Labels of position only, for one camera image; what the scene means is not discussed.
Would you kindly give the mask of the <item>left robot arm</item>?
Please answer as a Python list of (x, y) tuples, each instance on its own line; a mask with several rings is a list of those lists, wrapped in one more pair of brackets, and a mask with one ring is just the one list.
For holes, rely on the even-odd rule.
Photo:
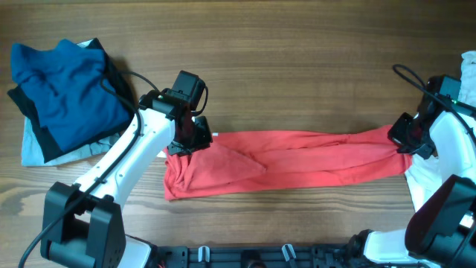
[(186, 71), (138, 105), (124, 100), (135, 116), (119, 140), (73, 185), (55, 182), (48, 190), (42, 231), (32, 242), (41, 256), (64, 267), (156, 267), (155, 245), (126, 234), (122, 210), (162, 150), (186, 156), (210, 146), (207, 101), (205, 82)]

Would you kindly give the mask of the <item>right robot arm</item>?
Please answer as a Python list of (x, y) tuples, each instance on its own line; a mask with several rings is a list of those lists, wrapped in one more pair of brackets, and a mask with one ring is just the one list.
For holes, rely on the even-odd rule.
[(367, 267), (475, 266), (475, 108), (459, 100), (461, 82), (431, 77), (416, 115), (388, 132), (413, 157), (405, 177), (416, 210), (405, 229), (371, 232)]

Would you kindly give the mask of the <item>red soccer t-shirt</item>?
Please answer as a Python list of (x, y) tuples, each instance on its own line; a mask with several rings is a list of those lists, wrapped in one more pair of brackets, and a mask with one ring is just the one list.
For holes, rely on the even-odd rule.
[(389, 129), (219, 133), (207, 149), (167, 155), (164, 198), (345, 186), (402, 175), (412, 158), (397, 152)]

